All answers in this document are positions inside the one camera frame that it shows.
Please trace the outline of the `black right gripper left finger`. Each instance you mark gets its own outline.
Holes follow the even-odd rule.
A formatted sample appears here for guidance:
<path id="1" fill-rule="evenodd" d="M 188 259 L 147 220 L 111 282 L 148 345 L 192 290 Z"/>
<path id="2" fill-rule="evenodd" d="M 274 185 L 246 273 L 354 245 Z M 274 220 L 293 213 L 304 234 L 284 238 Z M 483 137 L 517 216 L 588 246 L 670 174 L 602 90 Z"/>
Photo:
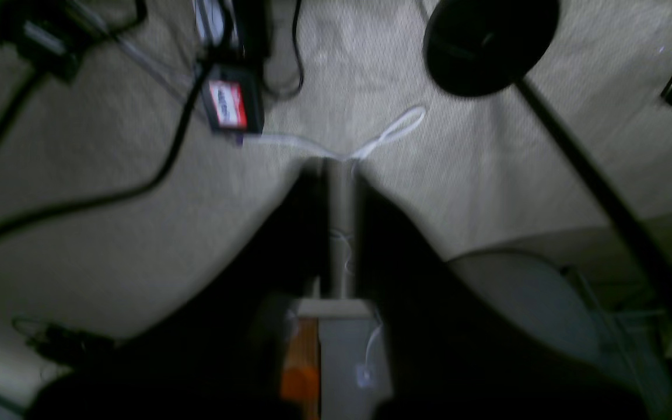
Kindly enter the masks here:
<path id="1" fill-rule="evenodd" d="M 250 241 L 194 298 L 41 390 L 29 419 L 301 419 L 281 396 L 287 313 L 328 271 L 323 162 L 299 171 Z"/>

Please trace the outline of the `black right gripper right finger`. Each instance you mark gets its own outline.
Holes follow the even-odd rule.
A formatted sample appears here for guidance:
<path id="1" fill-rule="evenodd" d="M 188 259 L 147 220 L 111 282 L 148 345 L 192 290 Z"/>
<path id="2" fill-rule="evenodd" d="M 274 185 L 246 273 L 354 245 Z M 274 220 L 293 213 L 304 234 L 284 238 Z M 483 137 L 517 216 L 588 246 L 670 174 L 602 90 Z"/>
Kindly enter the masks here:
<path id="1" fill-rule="evenodd" d="M 383 322 L 392 388 L 375 419 L 648 419 L 642 398 L 523 332 L 355 175 L 358 294 Z"/>

